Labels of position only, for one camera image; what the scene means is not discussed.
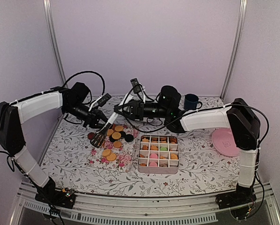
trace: dark blue mug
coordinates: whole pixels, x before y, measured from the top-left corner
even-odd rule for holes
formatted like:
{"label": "dark blue mug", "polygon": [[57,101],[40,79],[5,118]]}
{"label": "dark blue mug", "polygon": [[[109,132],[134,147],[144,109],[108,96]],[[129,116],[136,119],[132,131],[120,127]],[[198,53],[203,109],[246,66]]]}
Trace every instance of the dark blue mug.
{"label": "dark blue mug", "polygon": [[196,110],[202,107],[202,102],[199,101],[197,95],[194,94],[187,94],[185,95],[185,102],[183,104],[183,108],[185,110]]}

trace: leaf pattern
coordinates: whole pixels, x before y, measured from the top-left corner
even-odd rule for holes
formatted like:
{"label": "leaf pattern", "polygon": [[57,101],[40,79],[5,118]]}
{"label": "leaf pattern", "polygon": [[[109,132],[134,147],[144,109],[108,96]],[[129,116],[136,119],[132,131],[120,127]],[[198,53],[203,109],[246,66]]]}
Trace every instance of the leaf pattern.
{"label": "leaf pattern", "polygon": [[[122,96],[112,97],[102,108],[107,117],[112,114],[114,105],[120,103],[122,98]],[[201,97],[200,101],[203,103],[203,108],[222,105],[218,97]],[[68,119],[78,122],[73,116],[69,116]],[[119,116],[115,123],[126,124],[126,120]],[[146,122],[133,121],[132,123],[142,130],[155,129]],[[214,130],[200,129],[174,134],[167,129],[162,129],[153,133],[177,136],[180,168],[174,175],[144,174],[137,170],[139,137],[143,135],[142,133],[139,133],[138,138],[135,139],[129,168],[118,170],[118,168],[105,167],[105,162],[90,163],[91,157],[100,159],[97,156],[98,152],[92,152],[93,148],[87,138],[87,134],[92,129],[62,121],[41,167],[55,180],[59,188],[68,187],[80,192],[103,195],[141,197],[197,195],[235,189],[239,176],[239,159],[225,157],[214,149],[211,141]]]}

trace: pink disc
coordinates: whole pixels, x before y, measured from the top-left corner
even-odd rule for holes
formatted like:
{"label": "pink disc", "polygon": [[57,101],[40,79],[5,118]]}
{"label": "pink disc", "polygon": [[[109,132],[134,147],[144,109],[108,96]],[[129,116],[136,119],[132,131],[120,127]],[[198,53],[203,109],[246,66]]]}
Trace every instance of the pink disc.
{"label": "pink disc", "polygon": [[212,142],[214,148],[224,156],[235,157],[239,155],[239,148],[235,145],[234,136],[230,128],[220,128],[213,132]]}
{"label": "pink disc", "polygon": [[149,158],[156,158],[156,159],[158,159],[159,156],[158,156],[157,154],[155,154],[155,153],[152,153],[152,154],[149,156]]}
{"label": "pink disc", "polygon": [[151,162],[149,163],[149,166],[158,167],[158,164],[156,162]]}

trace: pink plate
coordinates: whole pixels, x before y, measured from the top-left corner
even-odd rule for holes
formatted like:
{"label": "pink plate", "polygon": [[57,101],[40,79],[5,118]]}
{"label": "pink plate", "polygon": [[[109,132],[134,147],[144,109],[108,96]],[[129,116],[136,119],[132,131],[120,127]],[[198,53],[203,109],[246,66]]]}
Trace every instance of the pink plate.
{"label": "pink plate", "polygon": [[239,155],[239,148],[235,145],[234,136],[230,128],[220,128],[212,134],[214,148],[224,156]]}

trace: white wall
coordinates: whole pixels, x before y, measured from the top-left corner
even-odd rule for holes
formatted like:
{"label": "white wall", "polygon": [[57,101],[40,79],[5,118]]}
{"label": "white wall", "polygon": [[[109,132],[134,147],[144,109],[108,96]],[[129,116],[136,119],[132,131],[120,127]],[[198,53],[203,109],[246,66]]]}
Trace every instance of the white wall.
{"label": "white wall", "polygon": [[[60,85],[42,1],[0,0],[0,102],[13,101]],[[27,147],[39,159],[59,112],[49,112],[23,125]],[[21,183],[6,155],[0,154],[0,225]]]}
{"label": "white wall", "polygon": [[[219,96],[235,38],[240,0],[52,1],[66,77],[94,70],[106,92],[126,94],[137,77],[148,94]],[[95,95],[99,78],[83,75]]]}
{"label": "white wall", "polygon": [[[225,102],[242,97],[263,111],[270,132],[261,149],[260,175],[270,180],[280,207],[280,0],[249,1],[235,70]],[[265,121],[262,120],[262,134]]]}

